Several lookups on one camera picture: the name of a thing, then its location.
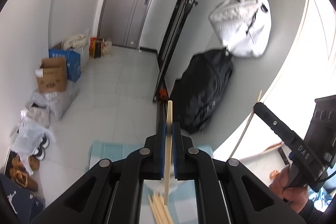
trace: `black bag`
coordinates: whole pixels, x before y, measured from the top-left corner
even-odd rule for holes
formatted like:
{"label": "black bag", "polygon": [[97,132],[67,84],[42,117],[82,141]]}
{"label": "black bag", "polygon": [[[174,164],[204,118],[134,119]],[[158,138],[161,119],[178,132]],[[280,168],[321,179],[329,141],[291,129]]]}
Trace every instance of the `black bag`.
{"label": "black bag", "polygon": [[190,134],[203,130],[221,100],[232,73],[231,57],[223,49],[196,54],[175,81],[170,95],[173,121]]}

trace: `black sleeve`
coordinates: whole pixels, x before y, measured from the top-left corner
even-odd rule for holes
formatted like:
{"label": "black sleeve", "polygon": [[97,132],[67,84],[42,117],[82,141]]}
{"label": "black sleeve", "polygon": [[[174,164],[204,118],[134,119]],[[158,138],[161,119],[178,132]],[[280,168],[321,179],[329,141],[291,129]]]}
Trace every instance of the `black sleeve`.
{"label": "black sleeve", "polygon": [[314,203],[311,200],[308,200],[299,215],[307,224],[315,224],[321,218],[323,213],[315,209]]}

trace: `brown slipper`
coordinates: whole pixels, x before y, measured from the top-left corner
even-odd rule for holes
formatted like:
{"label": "brown slipper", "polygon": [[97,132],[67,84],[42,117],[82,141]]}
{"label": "brown slipper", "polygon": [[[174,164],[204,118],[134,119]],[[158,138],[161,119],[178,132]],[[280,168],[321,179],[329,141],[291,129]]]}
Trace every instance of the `brown slipper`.
{"label": "brown slipper", "polygon": [[28,174],[22,172],[21,170],[10,169],[9,171],[12,180],[22,188],[26,188],[33,192],[38,189],[36,181],[34,181]]}
{"label": "brown slipper", "polygon": [[[40,168],[40,161],[34,156],[29,156],[28,162],[30,168],[33,171],[38,170]],[[20,161],[20,157],[18,155],[12,159],[12,165],[14,169],[25,170],[25,167],[23,166],[23,163]]]}

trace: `white tote bag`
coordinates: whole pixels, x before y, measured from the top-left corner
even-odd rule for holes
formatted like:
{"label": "white tote bag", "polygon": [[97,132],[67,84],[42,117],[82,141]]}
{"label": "white tote bag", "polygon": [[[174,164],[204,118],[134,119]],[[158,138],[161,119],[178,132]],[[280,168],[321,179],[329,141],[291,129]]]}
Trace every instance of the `white tote bag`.
{"label": "white tote bag", "polygon": [[210,13],[209,21],[234,56],[264,54],[272,24],[268,0],[226,0]]}

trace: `black cable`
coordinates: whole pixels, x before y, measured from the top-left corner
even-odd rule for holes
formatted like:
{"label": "black cable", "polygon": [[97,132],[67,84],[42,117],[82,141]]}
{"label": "black cable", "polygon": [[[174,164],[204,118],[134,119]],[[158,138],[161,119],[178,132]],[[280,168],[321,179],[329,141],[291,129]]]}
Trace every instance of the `black cable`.
{"label": "black cable", "polygon": [[332,173],[330,176],[324,178],[324,179],[321,179],[321,180],[317,180],[316,183],[321,183],[321,182],[325,182],[329,179],[331,179],[334,175],[336,175],[336,171],[334,173]]}

